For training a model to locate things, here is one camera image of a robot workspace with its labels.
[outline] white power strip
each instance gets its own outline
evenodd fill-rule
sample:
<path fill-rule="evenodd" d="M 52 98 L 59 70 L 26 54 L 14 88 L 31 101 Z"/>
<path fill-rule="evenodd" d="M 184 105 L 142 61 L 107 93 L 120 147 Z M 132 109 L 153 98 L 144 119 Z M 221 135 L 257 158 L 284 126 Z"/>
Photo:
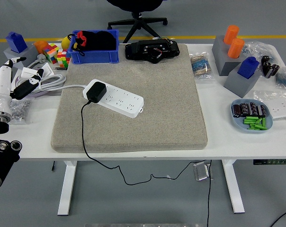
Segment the white power strip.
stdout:
<path fill-rule="evenodd" d="M 85 99 L 87 99 L 86 93 L 97 81 L 106 85 L 106 93 L 97 104 L 131 118 L 135 118 L 143 111 L 144 99 L 141 96 L 98 79 L 93 79 L 86 88 L 84 88 L 83 96 Z"/>

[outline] office chair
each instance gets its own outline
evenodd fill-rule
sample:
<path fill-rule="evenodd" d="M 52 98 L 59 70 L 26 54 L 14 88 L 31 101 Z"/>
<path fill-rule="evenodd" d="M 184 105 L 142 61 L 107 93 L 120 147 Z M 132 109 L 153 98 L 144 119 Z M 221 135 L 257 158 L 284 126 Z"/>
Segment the office chair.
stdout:
<path fill-rule="evenodd" d="M 110 4 L 119 7 L 124 11 L 132 13 L 133 19 L 112 21 L 108 23 L 108 30 L 112 29 L 112 25 L 133 25 L 123 43 L 127 43 L 137 29 L 144 28 L 154 37 L 159 35 L 148 25 L 148 23 L 163 22 L 168 24 L 167 18 L 143 18 L 141 13 L 153 11 L 158 8 L 163 0 L 107 0 Z"/>

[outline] white wall outlet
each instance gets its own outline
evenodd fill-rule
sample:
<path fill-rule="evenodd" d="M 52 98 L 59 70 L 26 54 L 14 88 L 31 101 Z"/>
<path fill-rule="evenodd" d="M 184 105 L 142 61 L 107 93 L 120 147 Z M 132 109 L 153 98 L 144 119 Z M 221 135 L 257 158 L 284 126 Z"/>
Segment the white wall outlet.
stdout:
<path fill-rule="evenodd" d="M 286 100 L 272 99 L 264 101 L 264 104 L 268 107 L 273 119 L 286 117 Z"/>
<path fill-rule="evenodd" d="M 52 67 L 50 67 L 48 63 L 45 63 L 41 68 L 44 70 L 43 77 L 54 75 L 54 71 L 52 70 Z M 22 79 L 32 78 L 37 72 L 38 72 L 37 70 L 23 67 L 23 70 L 21 72 L 21 78 Z"/>
<path fill-rule="evenodd" d="M 87 99 L 87 91 L 97 81 L 106 85 L 106 93 L 97 104 L 131 118 L 135 118 L 143 111 L 144 99 L 141 96 L 129 91 L 125 91 L 98 79 L 93 79 L 86 86 L 86 88 L 84 88 L 83 96 L 85 99 Z"/>

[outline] orange cylinder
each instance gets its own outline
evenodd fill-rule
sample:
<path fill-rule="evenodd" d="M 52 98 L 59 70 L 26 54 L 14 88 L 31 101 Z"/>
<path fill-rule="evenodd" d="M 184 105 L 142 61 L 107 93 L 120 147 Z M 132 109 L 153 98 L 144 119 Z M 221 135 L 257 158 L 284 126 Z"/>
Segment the orange cylinder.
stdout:
<path fill-rule="evenodd" d="M 230 48 L 227 53 L 228 57 L 238 58 L 240 56 L 244 44 L 245 42 L 242 39 L 238 38 L 233 39 L 232 44 L 230 45 Z"/>
<path fill-rule="evenodd" d="M 236 25 L 229 25 L 225 34 L 225 37 L 223 39 L 223 42 L 225 44 L 231 45 L 232 40 L 237 37 L 239 32 L 239 27 Z"/>
<path fill-rule="evenodd" d="M 38 51 L 38 53 L 43 53 L 43 48 L 48 46 L 48 42 L 47 41 L 36 41 L 34 42 L 34 45 Z"/>

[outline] rubik's cube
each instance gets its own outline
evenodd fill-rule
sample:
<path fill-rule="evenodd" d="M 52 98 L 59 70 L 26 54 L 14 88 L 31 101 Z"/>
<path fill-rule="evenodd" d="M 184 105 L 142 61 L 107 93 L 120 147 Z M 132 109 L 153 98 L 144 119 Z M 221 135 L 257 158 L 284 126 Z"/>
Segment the rubik's cube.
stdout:
<path fill-rule="evenodd" d="M 60 67 L 67 68 L 70 60 L 71 60 L 71 54 L 67 52 L 67 49 L 59 49 L 57 54 L 57 61 Z"/>
<path fill-rule="evenodd" d="M 52 64 L 55 64 L 57 62 L 58 51 L 59 47 L 55 44 L 49 44 L 48 46 L 43 48 L 44 55 Z"/>

